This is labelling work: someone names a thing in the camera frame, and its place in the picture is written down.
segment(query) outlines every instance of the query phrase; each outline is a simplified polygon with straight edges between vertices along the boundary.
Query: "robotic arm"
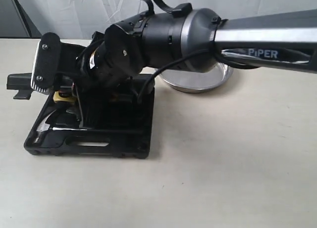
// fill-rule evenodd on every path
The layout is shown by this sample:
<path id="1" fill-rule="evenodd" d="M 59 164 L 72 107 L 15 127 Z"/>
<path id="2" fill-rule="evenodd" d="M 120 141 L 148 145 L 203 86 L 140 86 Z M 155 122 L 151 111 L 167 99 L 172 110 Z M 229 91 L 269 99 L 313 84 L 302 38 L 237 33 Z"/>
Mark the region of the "robotic arm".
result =
<path id="1" fill-rule="evenodd" d="M 153 2 L 142 1 L 147 11 L 111 25 L 104 34 L 95 32 L 88 47 L 44 34 L 32 73 L 8 76 L 7 89 L 19 90 L 17 99 L 29 99 L 32 91 L 50 95 L 25 142 L 30 153 L 52 147 L 60 153 L 84 153 L 83 147 L 71 145 L 78 138 L 108 138 L 107 153 L 145 158 L 154 77 L 166 69 L 204 73 L 221 62 L 240 69 L 317 72 L 317 10 L 222 20 L 210 9 L 195 10 L 190 3 L 172 8 L 163 0 L 153 0 L 164 11 L 155 14 Z M 146 66 L 158 70 L 140 74 Z M 43 137 L 47 115 L 57 116 L 44 127 L 49 132 Z"/>

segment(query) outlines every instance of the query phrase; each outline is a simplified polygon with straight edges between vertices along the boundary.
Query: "black holder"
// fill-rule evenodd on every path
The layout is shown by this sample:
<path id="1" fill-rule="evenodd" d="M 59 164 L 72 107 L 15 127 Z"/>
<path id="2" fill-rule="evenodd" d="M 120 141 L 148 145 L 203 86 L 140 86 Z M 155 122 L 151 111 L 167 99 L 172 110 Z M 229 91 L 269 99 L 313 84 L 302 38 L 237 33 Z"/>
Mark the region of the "black holder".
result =
<path id="1" fill-rule="evenodd" d="M 116 93 L 105 97 L 108 92 L 96 89 L 78 95 L 82 117 L 69 103 L 54 102 L 51 93 L 37 117 L 24 148 L 32 155 L 95 154 L 113 157 L 136 157 L 145 159 L 150 152 L 152 118 L 154 107 L 154 81 L 150 84 L 142 103 L 131 96 L 131 84 L 139 91 L 151 74 L 140 74 L 122 83 Z M 8 76 L 7 88 L 19 90 L 17 99 L 29 99 L 32 90 L 30 74 Z M 37 131 L 43 119 L 50 125 L 41 140 Z M 87 144 L 106 143 L 104 146 Z"/>

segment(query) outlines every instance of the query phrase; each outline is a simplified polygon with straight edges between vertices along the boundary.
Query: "screw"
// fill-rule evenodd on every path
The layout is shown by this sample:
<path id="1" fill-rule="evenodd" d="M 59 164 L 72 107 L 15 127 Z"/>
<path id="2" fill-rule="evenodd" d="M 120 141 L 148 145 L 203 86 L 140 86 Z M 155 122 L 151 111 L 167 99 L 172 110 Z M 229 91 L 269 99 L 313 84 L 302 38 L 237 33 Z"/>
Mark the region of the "screw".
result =
<path id="1" fill-rule="evenodd" d="M 43 50 L 47 50 L 47 49 L 49 49 L 49 46 L 48 46 L 47 44 L 43 44 L 43 45 L 42 45 L 42 49 L 43 49 Z"/>
<path id="2" fill-rule="evenodd" d="M 37 77 L 36 77 L 36 80 L 39 81 L 39 82 L 41 82 L 41 81 L 43 80 L 43 77 L 42 77 L 42 76 L 37 76 Z"/>

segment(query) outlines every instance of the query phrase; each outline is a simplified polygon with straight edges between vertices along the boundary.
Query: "piper logo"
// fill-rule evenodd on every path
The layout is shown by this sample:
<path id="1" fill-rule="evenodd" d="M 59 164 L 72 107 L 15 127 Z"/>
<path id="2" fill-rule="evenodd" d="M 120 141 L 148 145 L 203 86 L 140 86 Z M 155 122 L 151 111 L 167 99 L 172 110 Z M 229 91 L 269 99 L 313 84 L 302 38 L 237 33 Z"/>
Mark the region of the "piper logo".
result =
<path id="1" fill-rule="evenodd" d="M 255 56 L 260 58 L 270 58 L 270 59 L 277 59 L 278 51 L 276 50 L 268 50 L 268 49 L 256 49 L 251 48 L 248 50 L 249 56 Z"/>

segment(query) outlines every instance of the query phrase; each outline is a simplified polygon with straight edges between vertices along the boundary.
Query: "white table surface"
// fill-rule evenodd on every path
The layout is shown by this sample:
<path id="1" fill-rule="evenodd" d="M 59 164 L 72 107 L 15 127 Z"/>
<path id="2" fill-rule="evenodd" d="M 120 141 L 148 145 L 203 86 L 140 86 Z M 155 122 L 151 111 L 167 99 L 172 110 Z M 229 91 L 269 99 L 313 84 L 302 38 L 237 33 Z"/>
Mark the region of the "white table surface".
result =
<path id="1" fill-rule="evenodd" d="M 158 78 L 148 159 L 32 156 L 46 97 L 5 84 L 36 44 L 0 40 L 1 228 L 317 227 L 317 75 L 236 70 L 200 95 Z"/>

